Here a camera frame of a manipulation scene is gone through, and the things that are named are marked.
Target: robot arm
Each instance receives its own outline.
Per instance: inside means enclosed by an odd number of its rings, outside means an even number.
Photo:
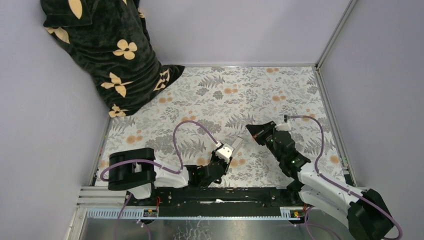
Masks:
[[[129,191],[136,199],[142,200],[150,198],[154,188],[208,187],[211,183],[220,184],[221,177],[227,174],[231,160],[242,142],[240,137],[232,145],[218,142],[208,165],[184,165],[180,172],[180,167],[156,159],[154,150],[149,147],[113,153],[109,157],[110,165],[137,159],[153,161],[155,165],[141,162],[112,168],[109,171],[107,188],[111,191]]]
[[[287,116],[276,125],[273,121],[263,125],[247,125],[246,128],[260,145],[265,145],[279,162],[282,172],[293,178],[287,188],[298,194],[301,200],[326,212],[343,223],[357,240],[380,240],[392,228],[393,223],[381,212],[351,193],[356,193],[390,215],[382,197],[373,189],[363,191],[350,186],[326,173],[320,173],[343,191],[318,175],[311,160],[300,154],[290,133]]]

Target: cable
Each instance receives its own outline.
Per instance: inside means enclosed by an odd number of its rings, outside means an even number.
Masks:
[[[332,229],[330,229],[330,228],[328,228],[328,227],[326,227],[326,226],[323,226],[323,225],[319,225],[319,224],[315,224],[315,223],[309,223],[308,222],[308,219],[309,219],[309,211],[311,210],[313,208],[313,206],[311,206],[311,207],[309,207],[308,208],[308,210],[306,211],[306,213],[305,213],[305,216],[304,216],[304,218],[305,218],[305,222],[304,223],[296,223],[296,224],[294,224],[294,226],[305,226],[306,227],[306,230],[307,230],[307,232],[308,232],[308,234],[309,234],[309,236],[314,240],[315,238],[312,236],[312,234],[311,234],[311,232],[310,232],[310,230],[309,230],[309,227],[308,226],[312,226],[312,227],[316,227],[316,228],[320,228],[320,229],[322,229],[322,230],[324,230],[324,231],[327,231],[327,232],[329,232],[329,233],[331,233],[331,234],[333,234],[336,238],[338,238],[338,240],[342,240],[342,237],[339,235],[339,234],[337,234],[334,230],[332,230]],[[285,224],[284,226],[293,226],[293,224]]]
[[[152,232],[150,231],[150,228],[147,224],[145,224],[144,222],[142,222],[141,220],[137,220],[137,224],[141,223],[141,227],[142,228],[146,228],[147,229],[147,235],[148,235],[148,240],[152,239]]]
[[[167,168],[166,166],[163,166],[162,167],[162,165],[161,164],[159,164],[159,163],[157,163],[157,162],[154,162],[154,161],[152,161],[152,160],[147,160],[147,159],[132,159],[132,160],[125,160],[125,161],[121,161],[121,162],[118,162],[118,163],[115,163],[115,164],[112,164],[112,165],[110,165],[110,166],[108,166],[105,170],[103,170],[101,173],[100,173],[100,179],[102,180],[102,181],[104,181],[104,182],[107,182],[108,181],[108,179],[106,179],[105,178],[105,173],[106,172],[108,172],[109,170],[111,170],[111,169],[113,169],[113,168],[116,168],[116,167],[119,167],[119,166],[122,166],[122,165],[125,165],[125,164],[135,164],[135,163],[147,163],[147,164],[152,164],[152,165],[155,165],[156,167],[158,167],[158,168],[162,168],[163,170],[165,170],[165,171],[168,171],[168,172],[170,172],[170,173],[172,173],[172,174],[180,174],[181,173],[181,171],[183,170],[183,167],[184,167],[184,164],[183,164],[183,158],[181,157],[181,153],[180,153],[180,151],[178,150],[178,147],[177,147],[177,138],[176,138],[176,133],[177,133],[177,130],[178,130],[178,128],[181,126],[181,125],[183,125],[183,124],[186,124],[186,123],[192,123],[192,124],[196,124],[196,125],[198,125],[199,127],[201,127],[208,135],[209,135],[209,137],[212,139],[212,141],[215,143],[215,144],[218,144],[218,142],[217,142],[217,140],[214,138],[214,136],[212,136],[212,133],[208,130],[208,129],[206,129],[206,127],[204,127],[202,124],[200,124],[200,123],[198,123],[198,122],[196,122],[196,121],[191,121],[191,120],[187,120],[187,121],[182,121],[182,122],[180,122],[176,127],[175,127],[175,129],[173,130],[173,134],[172,134],[172,142],[173,142],[173,146],[174,146],[174,148],[175,148],[175,152],[176,152],[176,155],[178,156],[178,159],[179,159],[179,164],[180,164],[180,169],[178,170],[178,171],[175,171],[175,170],[172,170],[172,169],[170,169],[170,168]]]
[[[330,229],[330,228],[328,228],[328,227],[326,227],[326,226],[323,226],[323,225],[320,225],[320,224],[315,224],[315,223],[309,223],[308,222],[308,220],[309,220],[309,212],[311,211],[311,209],[313,209],[314,207],[313,206],[310,206],[308,209],[307,209],[307,211],[306,211],[306,213],[305,213],[305,222],[303,223],[303,225],[306,227],[306,230],[307,230],[307,233],[309,234],[309,236],[313,239],[313,240],[315,240],[315,238],[312,236],[312,233],[311,233],[311,231],[309,230],[309,226],[312,226],[312,227],[317,227],[317,228],[320,228],[320,229],[323,229],[323,230],[325,230],[325,231],[327,231],[327,232],[329,232],[329,233],[331,233],[331,234],[333,234],[336,238],[338,238],[339,240],[342,240],[342,237],[340,237],[340,235],[338,235],[335,231],[333,231],[332,229]]]
[[[181,164],[181,168],[180,168],[180,170],[178,171],[178,173],[180,173],[182,170],[183,170],[183,158],[181,157],[181,153],[180,153],[180,151],[178,150],[178,147],[177,147],[177,137],[176,137],[176,133],[177,133],[177,129],[181,126],[181,125],[183,125],[183,124],[187,124],[187,123],[192,123],[192,124],[196,124],[197,126],[199,126],[199,127],[201,127],[208,135],[209,135],[209,137],[212,139],[212,141],[215,143],[215,144],[218,144],[218,141],[215,139],[215,137],[214,136],[212,136],[212,133],[208,130],[208,129],[206,129],[206,127],[204,127],[202,124],[200,124],[199,122],[197,122],[197,121],[191,121],[191,120],[187,120],[187,121],[182,121],[182,122],[180,122],[180,123],[178,123],[178,125],[175,127],[175,129],[173,130],[173,134],[172,134],[172,142],[173,142],[173,147],[175,148],[175,152],[176,152],[176,155],[178,156],[178,159],[179,159],[179,163]]]
[[[366,202],[367,204],[371,205],[373,208],[377,209],[380,213],[382,213],[386,218],[388,218],[393,224],[394,226],[397,228],[399,234],[397,237],[395,238],[389,238],[389,237],[383,237],[384,240],[400,240],[402,239],[402,236],[404,235],[404,232],[401,228],[401,226],[399,225],[399,223],[393,219],[392,216],[390,216],[386,211],[384,211],[383,209],[381,209],[379,206],[375,205],[373,202],[369,201],[368,199],[366,199],[365,197],[357,194],[356,192],[353,191],[349,191],[349,189],[347,189],[346,187],[338,184],[337,182],[329,179],[328,177],[322,175],[320,173],[320,170],[318,169],[318,160],[321,158],[321,156],[323,155],[324,152],[324,130],[323,130],[323,126],[320,124],[320,122],[318,120],[316,120],[314,117],[311,116],[307,116],[307,115],[298,115],[298,116],[288,116],[289,119],[302,119],[302,118],[307,118],[307,119],[311,119],[313,120],[316,124],[318,124],[319,130],[321,131],[321,150],[319,151],[319,155],[318,157],[316,157],[315,163],[314,163],[314,168],[316,173],[318,174],[318,176],[320,176],[321,178],[323,178],[324,180],[326,180],[327,182],[329,182],[330,184],[338,187],[339,189],[345,191],[348,194],[351,194],[357,198],[359,198],[360,200]]]
[[[156,214],[159,215],[158,213],[158,208],[159,208],[159,204],[161,203],[161,197],[157,196],[156,197]]]
[[[128,202],[130,201],[131,197],[133,196],[132,193],[129,194],[128,199],[123,204],[122,208],[119,211],[118,217],[116,218],[115,228],[113,229],[113,239],[117,240],[117,231],[118,231],[118,223],[119,219],[121,218],[122,212],[124,211],[124,208],[128,205]]]

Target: fern leaf pattern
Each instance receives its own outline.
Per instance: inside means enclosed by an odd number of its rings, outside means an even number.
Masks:
[[[210,187],[285,187],[287,178],[279,162],[249,134],[247,124],[281,123],[284,115],[315,117],[324,130],[324,153],[318,167],[344,181],[332,126],[321,101],[311,67],[187,67],[170,87],[136,114],[115,117],[105,136],[99,170],[109,165],[109,155],[141,148],[154,149],[157,160],[178,168],[173,144],[175,126],[186,120],[204,125],[216,140],[232,144],[244,139],[233,156],[222,184]],[[296,149],[315,161],[321,134],[315,122],[293,119],[291,137]],[[185,165],[207,165],[216,148],[208,134],[195,124],[182,124],[175,133]],[[96,186],[107,186],[98,179]]]

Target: yellow flower pattern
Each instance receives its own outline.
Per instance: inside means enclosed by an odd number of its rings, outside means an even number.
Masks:
[[[169,80],[170,80],[170,70],[168,68],[166,71],[159,73],[159,81],[157,81],[156,87],[153,89],[153,91],[166,88]]]
[[[119,106],[116,104],[113,104],[112,111],[109,112],[109,116],[111,118],[115,117],[125,117],[125,111],[128,111],[127,109],[120,109]]]
[[[134,53],[137,51],[137,45],[134,42],[128,42],[125,39],[121,39],[116,44],[118,46],[118,50],[113,51],[113,54],[116,56],[122,56],[127,60],[133,60],[136,57]]]
[[[127,95],[127,88],[125,88],[125,85],[133,83],[133,81],[127,81],[122,83],[121,79],[113,74],[112,72],[109,73],[109,78],[112,83],[110,82],[104,82],[100,86],[102,86],[105,89],[110,89],[115,87],[115,90],[125,98],[125,95]]]
[[[144,19],[145,14],[142,12],[142,10],[140,8],[137,8],[137,10],[138,10],[138,15],[140,16],[140,18]]]
[[[52,28],[52,27],[46,27],[45,28],[49,34],[56,34],[56,37],[65,43],[69,44],[69,35],[68,32],[65,31],[63,28]]]
[[[70,10],[75,15],[77,19],[81,19],[83,15],[83,3],[81,0],[67,0]]]

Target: red wire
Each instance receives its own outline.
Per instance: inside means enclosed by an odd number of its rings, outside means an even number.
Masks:
[[[158,214],[157,212],[158,212],[158,207],[160,203],[161,203],[161,197],[157,196],[156,197],[156,214]]]

